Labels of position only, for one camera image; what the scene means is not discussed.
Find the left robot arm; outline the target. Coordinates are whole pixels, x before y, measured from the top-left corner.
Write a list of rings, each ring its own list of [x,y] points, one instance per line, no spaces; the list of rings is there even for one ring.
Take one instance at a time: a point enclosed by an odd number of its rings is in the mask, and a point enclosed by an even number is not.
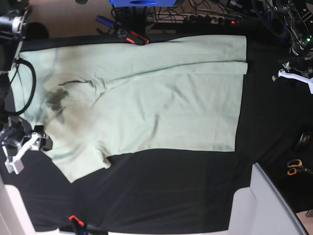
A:
[[[290,35],[290,56],[281,62],[283,68],[273,81],[278,78],[293,79],[308,85],[313,92],[313,13],[307,5],[311,0],[273,0],[266,1],[269,9],[284,25]]]

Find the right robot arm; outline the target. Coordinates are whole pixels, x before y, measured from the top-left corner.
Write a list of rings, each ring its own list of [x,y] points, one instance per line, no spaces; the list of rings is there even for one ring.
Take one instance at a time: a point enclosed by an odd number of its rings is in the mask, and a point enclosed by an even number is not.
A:
[[[42,125],[27,132],[20,119],[31,104],[36,88],[36,73],[33,65],[20,58],[19,53],[26,35],[27,21],[32,8],[26,0],[2,0],[0,2],[0,146],[6,157],[5,166],[9,173],[19,174],[23,169],[22,157],[30,151],[49,151],[52,140]],[[4,100],[12,79],[9,72],[19,70],[20,65],[31,71],[32,86],[28,101],[19,111],[7,111]]]

